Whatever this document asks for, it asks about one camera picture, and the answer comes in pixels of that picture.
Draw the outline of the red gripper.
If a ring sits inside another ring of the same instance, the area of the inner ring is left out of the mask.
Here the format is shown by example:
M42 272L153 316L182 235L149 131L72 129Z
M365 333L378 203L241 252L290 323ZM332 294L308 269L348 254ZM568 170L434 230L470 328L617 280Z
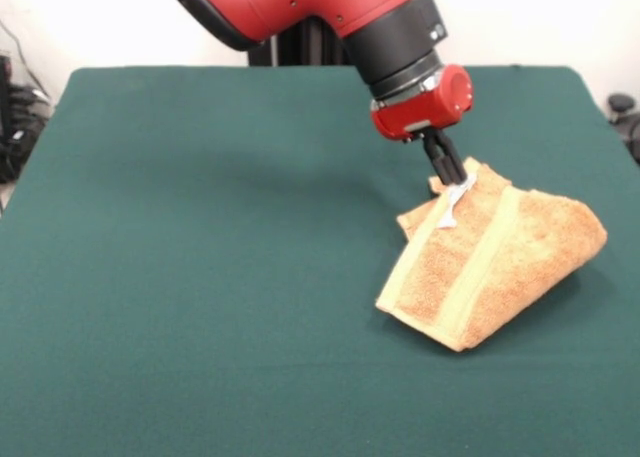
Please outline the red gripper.
M467 70L446 65L416 86L386 100L374 100L370 115L385 138L407 141L427 128L457 124L473 105L473 85ZM462 184L466 170L452 140L442 130L422 133L423 149L443 185Z

